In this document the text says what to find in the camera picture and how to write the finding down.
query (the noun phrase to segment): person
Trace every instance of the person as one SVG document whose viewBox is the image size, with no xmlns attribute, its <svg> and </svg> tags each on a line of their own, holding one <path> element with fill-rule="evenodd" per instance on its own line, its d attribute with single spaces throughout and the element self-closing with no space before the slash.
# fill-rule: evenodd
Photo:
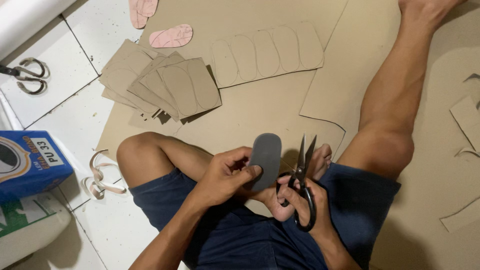
<svg viewBox="0 0 480 270">
<path fill-rule="evenodd" d="M 368 269 L 373 244 L 414 151 L 427 56 L 445 15 L 465 0 L 399 0 L 395 44 L 368 86 L 359 130 L 337 163 L 326 144 L 315 150 L 306 185 L 316 223 L 300 231 L 291 218 L 310 218 L 306 200 L 288 188 L 249 192 L 241 186 L 261 172 L 247 166 L 251 149 L 211 156 L 183 142 L 147 132 L 124 140 L 117 159 L 133 200 L 158 236 L 130 269 Z M 254 214 L 246 198 L 274 218 Z M 285 199 L 286 208 L 280 206 Z"/>
</svg>

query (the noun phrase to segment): black scissors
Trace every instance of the black scissors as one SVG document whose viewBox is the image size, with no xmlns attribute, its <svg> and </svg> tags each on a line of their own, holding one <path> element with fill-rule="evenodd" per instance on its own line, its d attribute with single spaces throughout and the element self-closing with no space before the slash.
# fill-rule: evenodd
<svg viewBox="0 0 480 270">
<path fill-rule="evenodd" d="M 310 160 L 312 159 L 313 150 L 315 148 L 315 142 L 317 140 L 317 135 L 313 138 L 312 143 L 308 147 L 307 152 L 305 153 L 305 134 L 303 134 L 303 139 L 301 141 L 300 146 L 300 153 L 299 153 L 299 160 L 297 162 L 297 169 L 295 171 L 284 172 L 279 175 L 279 177 L 283 177 L 286 175 L 291 175 L 290 181 L 288 182 L 288 187 L 293 188 L 295 184 L 295 180 L 298 179 L 300 182 L 300 196 L 305 198 L 308 201 L 308 207 L 310 208 L 310 220 L 308 221 L 307 226 L 302 226 L 299 220 L 299 214 L 297 210 L 294 213 L 295 224 L 297 227 L 303 232 L 309 232 L 313 226 L 315 225 L 315 220 L 317 219 L 317 208 L 315 206 L 315 202 L 313 200 L 312 191 L 309 187 L 305 186 L 305 175 L 307 173 L 308 165 L 310 164 Z M 276 193 L 280 190 L 280 184 L 276 184 Z M 287 207 L 290 203 L 285 200 L 281 206 Z"/>
<path fill-rule="evenodd" d="M 31 63 L 37 63 L 40 65 L 40 68 L 42 72 L 40 74 L 34 73 L 22 66 L 28 66 Z M 45 77 L 45 69 L 48 71 L 48 76 Z M 29 75 L 32 75 L 36 78 L 32 77 L 26 77 L 26 76 L 20 76 L 20 72 L 25 72 Z M 25 88 L 25 85 L 22 82 L 17 82 L 18 87 L 25 93 L 29 95 L 38 95 L 43 92 L 47 88 L 47 82 L 45 80 L 42 80 L 42 78 L 46 79 L 50 76 L 50 70 L 48 69 L 47 65 L 45 63 L 35 59 L 35 58 L 25 58 L 22 61 L 20 61 L 20 66 L 14 67 L 14 68 L 8 68 L 6 66 L 0 65 L 0 73 L 7 74 L 10 76 L 14 76 L 17 80 L 19 81 L 27 81 L 27 82 L 38 82 L 40 83 L 40 88 L 37 91 L 30 91 L 27 88 Z"/>
</svg>

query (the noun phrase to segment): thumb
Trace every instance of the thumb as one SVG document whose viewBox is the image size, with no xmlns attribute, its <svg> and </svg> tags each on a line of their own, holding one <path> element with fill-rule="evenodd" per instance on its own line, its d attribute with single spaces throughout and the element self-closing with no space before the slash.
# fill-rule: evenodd
<svg viewBox="0 0 480 270">
<path fill-rule="evenodd" d="M 244 167 L 239 173 L 232 176 L 233 181 L 239 184 L 245 184 L 262 173 L 262 168 L 258 165 Z"/>
</svg>

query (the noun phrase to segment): glue box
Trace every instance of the glue box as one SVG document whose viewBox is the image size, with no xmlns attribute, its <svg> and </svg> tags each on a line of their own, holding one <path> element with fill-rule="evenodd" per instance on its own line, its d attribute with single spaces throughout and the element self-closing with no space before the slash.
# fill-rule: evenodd
<svg viewBox="0 0 480 270">
<path fill-rule="evenodd" d="M 0 204 L 48 191 L 73 167 L 46 131 L 0 131 Z"/>
</svg>

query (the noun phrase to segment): shorts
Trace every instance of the shorts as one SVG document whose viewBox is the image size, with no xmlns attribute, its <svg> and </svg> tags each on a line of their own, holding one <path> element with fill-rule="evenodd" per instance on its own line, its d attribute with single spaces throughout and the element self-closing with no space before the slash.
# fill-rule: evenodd
<svg viewBox="0 0 480 270">
<path fill-rule="evenodd" d="M 400 184 L 377 174 L 332 163 L 318 181 L 327 190 L 332 224 L 350 255 L 368 269 L 373 244 Z M 131 188 L 133 201 L 159 231 L 196 182 L 175 168 Z M 285 222 L 257 215 L 230 199 L 200 220 L 183 262 L 190 269 L 327 269 L 320 248 L 293 217 Z"/>
</svg>

